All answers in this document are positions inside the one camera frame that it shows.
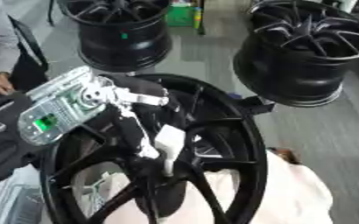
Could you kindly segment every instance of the green container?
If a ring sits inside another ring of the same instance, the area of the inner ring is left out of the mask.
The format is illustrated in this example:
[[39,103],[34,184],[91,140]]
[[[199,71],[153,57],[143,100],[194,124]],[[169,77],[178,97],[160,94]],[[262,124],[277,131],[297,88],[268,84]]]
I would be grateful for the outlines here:
[[172,5],[166,16],[170,26],[193,26],[194,7],[189,5]]

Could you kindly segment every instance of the concrete floor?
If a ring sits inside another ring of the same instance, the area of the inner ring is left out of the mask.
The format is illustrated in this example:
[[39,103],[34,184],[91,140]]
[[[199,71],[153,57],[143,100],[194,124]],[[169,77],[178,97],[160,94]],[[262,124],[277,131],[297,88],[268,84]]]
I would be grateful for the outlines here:
[[[49,76],[82,64],[75,50],[76,27],[55,11],[56,26],[46,23],[47,0],[6,0],[9,12],[28,24],[51,61]],[[162,63],[145,72],[184,74],[210,82],[243,96],[253,95],[234,76],[232,57],[246,38],[239,10],[247,0],[209,0],[208,35],[199,37],[190,28],[172,28],[174,48]],[[256,117],[264,140],[300,154],[334,195],[335,223],[359,224],[359,78],[349,72],[344,91],[335,102],[321,108],[289,108],[278,105]]]

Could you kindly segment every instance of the black alloy wheel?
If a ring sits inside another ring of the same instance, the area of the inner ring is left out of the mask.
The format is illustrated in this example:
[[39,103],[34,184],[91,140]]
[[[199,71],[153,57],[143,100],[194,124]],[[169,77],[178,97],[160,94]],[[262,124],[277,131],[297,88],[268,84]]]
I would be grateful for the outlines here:
[[[106,111],[105,115],[65,137],[45,156],[41,185],[53,223],[103,223],[111,213],[133,199],[139,207],[135,213],[143,211],[149,223],[158,223],[158,218],[167,217],[180,207],[186,197],[185,185],[189,184],[200,191],[215,223],[250,222],[263,198],[267,175],[265,147],[253,118],[241,113],[236,102],[224,92],[203,81],[172,74],[138,78],[160,83],[183,108],[181,119],[187,126],[187,144],[175,163],[173,176],[162,175],[159,159],[130,155],[126,145],[121,144],[121,136],[116,135],[116,129],[108,128],[111,119],[110,112]],[[173,124],[179,120],[174,119],[172,111],[147,108],[135,108],[135,111],[152,137],[163,123]],[[75,176],[101,163],[118,165],[130,183],[88,216],[78,206],[73,190],[84,182],[76,181]],[[205,172],[221,170],[236,171],[239,177],[235,197],[227,211],[223,211],[205,175]]]
[[63,0],[79,25],[81,58],[90,66],[128,73],[154,66],[170,52],[165,23],[170,0]]
[[359,19],[309,1],[266,1],[248,16],[250,35],[234,59],[244,85],[293,107],[340,95],[344,74],[359,59]]

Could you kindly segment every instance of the green led light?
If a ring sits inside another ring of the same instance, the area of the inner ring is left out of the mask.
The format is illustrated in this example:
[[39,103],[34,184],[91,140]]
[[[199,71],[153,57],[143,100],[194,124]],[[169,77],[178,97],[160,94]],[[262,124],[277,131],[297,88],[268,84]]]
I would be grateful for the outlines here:
[[128,33],[121,33],[121,39],[127,39],[128,38]]
[[50,114],[38,119],[34,122],[35,126],[40,129],[40,131],[50,130],[57,123],[57,117]]

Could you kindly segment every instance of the robotic arm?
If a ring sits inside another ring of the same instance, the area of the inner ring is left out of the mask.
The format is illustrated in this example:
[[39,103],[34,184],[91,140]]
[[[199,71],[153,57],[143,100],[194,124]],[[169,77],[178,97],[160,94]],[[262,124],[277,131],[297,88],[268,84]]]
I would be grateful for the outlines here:
[[132,103],[157,107],[169,102],[160,85],[125,78],[119,87],[113,79],[93,75],[87,66],[50,80],[27,94],[0,99],[0,180],[14,169],[28,165],[38,152],[53,147],[61,137],[98,116],[107,107],[116,113],[116,125],[140,157],[157,158],[158,151],[137,116]]

